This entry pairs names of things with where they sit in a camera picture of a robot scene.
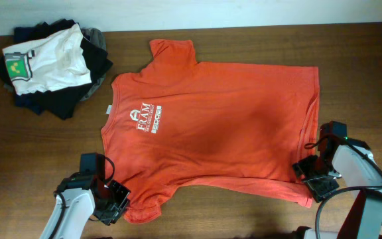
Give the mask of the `orange red t-shirt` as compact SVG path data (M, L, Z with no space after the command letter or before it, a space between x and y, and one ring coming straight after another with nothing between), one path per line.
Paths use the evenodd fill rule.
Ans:
M191 40L156 39L153 59L112 83L101 130L126 221L147 223L180 187L207 185L310 207L292 166L318 129L315 66L199 62Z

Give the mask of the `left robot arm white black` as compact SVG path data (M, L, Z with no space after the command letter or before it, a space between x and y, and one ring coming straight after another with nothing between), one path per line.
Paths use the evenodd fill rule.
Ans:
M65 178L54 191L56 204L40 237L80 238L88 221L114 224L127 210L130 192L95 175Z

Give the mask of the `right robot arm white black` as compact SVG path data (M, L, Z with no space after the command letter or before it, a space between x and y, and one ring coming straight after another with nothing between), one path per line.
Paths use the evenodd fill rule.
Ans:
M292 168L319 204L314 228L299 227L297 238L381 238L382 170L363 141L328 134L305 149L317 147L319 155L310 155ZM326 203L343 193L355 200L337 232L322 231L320 219Z

